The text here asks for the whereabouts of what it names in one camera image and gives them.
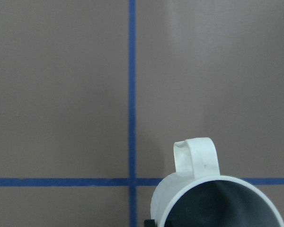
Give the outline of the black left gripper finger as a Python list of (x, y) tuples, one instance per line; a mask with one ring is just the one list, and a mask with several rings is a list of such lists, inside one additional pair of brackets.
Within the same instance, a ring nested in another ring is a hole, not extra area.
[(146, 219), (144, 220), (144, 227), (156, 227), (156, 223), (154, 219)]

